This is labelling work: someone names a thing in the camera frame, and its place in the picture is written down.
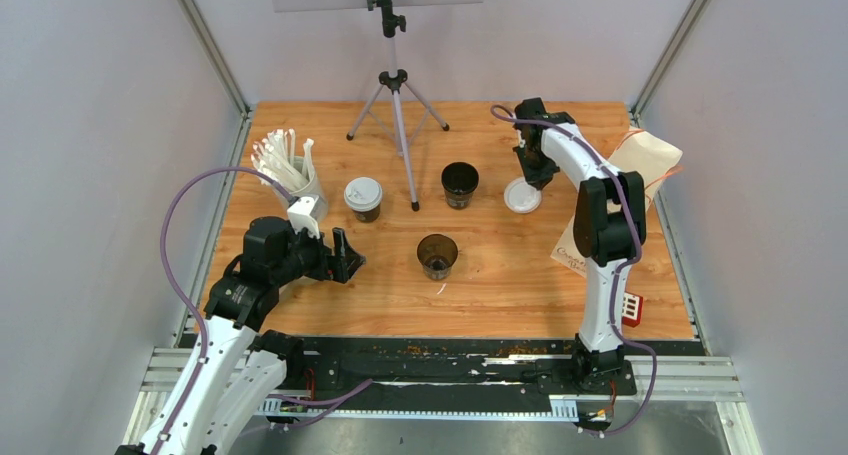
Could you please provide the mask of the black coffee cup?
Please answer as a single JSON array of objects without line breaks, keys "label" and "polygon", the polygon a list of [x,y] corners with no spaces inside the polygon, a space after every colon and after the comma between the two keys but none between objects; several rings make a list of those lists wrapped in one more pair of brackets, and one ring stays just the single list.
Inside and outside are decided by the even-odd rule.
[{"label": "black coffee cup", "polygon": [[377,204],[371,207],[368,210],[359,210],[353,209],[353,213],[355,218],[362,223],[373,223],[375,222],[381,213],[381,205]]},{"label": "black coffee cup", "polygon": [[425,236],[416,248],[416,257],[424,274],[434,281],[449,276],[458,255],[459,249],[455,241],[443,234]]}]

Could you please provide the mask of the white plastic cup lid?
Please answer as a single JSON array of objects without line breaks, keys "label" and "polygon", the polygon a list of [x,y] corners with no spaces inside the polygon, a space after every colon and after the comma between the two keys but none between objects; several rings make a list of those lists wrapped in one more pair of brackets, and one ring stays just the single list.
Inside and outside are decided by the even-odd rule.
[{"label": "white plastic cup lid", "polygon": [[348,207],[356,212],[368,212],[378,207],[383,198],[380,183],[370,177],[357,177],[351,180],[343,193]]}]

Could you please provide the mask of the black paper cup stack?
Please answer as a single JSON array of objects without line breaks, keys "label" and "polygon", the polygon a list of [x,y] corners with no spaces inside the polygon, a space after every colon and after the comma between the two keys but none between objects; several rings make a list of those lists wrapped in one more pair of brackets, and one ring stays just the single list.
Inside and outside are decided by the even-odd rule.
[{"label": "black paper cup stack", "polygon": [[444,167],[441,183],[447,205],[453,209],[466,208],[479,185],[476,168],[466,162],[453,162]]}]

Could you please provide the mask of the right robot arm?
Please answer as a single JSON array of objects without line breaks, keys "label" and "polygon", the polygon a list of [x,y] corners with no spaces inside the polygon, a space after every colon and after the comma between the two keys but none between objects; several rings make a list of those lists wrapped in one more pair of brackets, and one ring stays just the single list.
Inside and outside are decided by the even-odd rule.
[{"label": "right robot arm", "polygon": [[644,180],[608,162],[568,113],[548,111],[540,98],[521,101],[512,123],[525,181],[543,189],[562,172],[577,189],[572,234],[585,260],[587,294],[570,378],[580,390],[596,392],[624,369],[622,302],[646,237]]}]

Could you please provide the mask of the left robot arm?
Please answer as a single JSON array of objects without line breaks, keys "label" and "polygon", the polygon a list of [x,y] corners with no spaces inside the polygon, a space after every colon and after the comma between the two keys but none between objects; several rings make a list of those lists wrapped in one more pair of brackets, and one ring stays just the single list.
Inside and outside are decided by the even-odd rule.
[{"label": "left robot arm", "polygon": [[209,291],[187,364],[153,423],[119,454],[226,454],[261,403],[306,375],[304,343],[261,329],[280,291],[302,278],[347,283],[364,264],[343,229],[322,235],[276,216],[253,220]]}]

